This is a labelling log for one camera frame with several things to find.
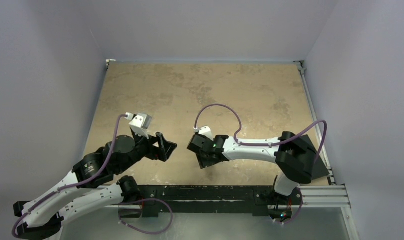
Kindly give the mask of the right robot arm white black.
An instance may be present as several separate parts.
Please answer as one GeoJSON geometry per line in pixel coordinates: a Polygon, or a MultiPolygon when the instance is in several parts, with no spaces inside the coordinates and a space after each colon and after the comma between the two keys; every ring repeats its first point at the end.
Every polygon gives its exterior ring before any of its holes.
{"type": "Polygon", "coordinates": [[[276,164],[281,173],[270,196],[278,204],[289,199],[298,185],[312,182],[314,165],[318,159],[312,143],[288,131],[270,139],[243,140],[235,140],[228,135],[209,138],[197,132],[190,139],[187,150],[196,155],[201,169],[234,160],[276,164]]]}

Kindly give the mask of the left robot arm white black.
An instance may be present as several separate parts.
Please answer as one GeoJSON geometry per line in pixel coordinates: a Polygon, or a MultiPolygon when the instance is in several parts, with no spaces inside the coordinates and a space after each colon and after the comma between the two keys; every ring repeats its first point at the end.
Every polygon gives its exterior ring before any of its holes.
{"type": "Polygon", "coordinates": [[[22,240],[45,240],[81,216],[110,205],[155,202],[144,197],[131,176],[118,176],[142,159],[165,162],[177,144],[157,132],[154,136],[115,135],[111,142],[85,155],[71,171],[42,196],[13,205],[18,218],[11,234],[22,240]]]}

